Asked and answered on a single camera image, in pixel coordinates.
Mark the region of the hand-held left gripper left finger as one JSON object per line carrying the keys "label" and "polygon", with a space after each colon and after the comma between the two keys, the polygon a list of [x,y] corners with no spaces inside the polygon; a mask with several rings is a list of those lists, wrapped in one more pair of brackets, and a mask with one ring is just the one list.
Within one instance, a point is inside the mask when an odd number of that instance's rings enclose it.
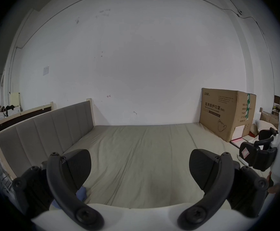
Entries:
{"label": "hand-held left gripper left finger", "polygon": [[91,156],[86,149],[62,156],[51,153],[40,167],[32,166],[12,181],[20,212],[27,218],[35,218],[49,210],[55,200],[61,210],[85,230],[101,230],[102,215],[76,196],[89,177],[91,167]]}

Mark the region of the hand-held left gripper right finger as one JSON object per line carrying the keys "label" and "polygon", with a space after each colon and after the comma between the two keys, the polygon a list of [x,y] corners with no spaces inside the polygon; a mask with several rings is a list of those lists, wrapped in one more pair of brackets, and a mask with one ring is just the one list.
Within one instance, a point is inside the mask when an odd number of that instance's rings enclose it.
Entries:
{"label": "hand-held left gripper right finger", "polygon": [[177,219],[183,230],[195,230],[206,223],[225,201],[231,210],[247,218],[257,218],[264,204],[268,181],[252,168],[240,166],[229,152],[217,155],[194,149],[189,159],[190,174],[204,196],[184,210]]}

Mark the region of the person's right hand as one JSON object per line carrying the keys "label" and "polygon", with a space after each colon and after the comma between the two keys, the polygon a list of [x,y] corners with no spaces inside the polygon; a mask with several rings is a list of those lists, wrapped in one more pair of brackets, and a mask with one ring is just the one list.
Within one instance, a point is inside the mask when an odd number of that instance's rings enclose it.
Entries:
{"label": "person's right hand", "polygon": [[267,189],[268,194],[277,194],[280,191],[280,183],[274,183],[271,179],[272,172],[269,172],[269,175],[267,176],[266,180],[269,183],[269,187]]}

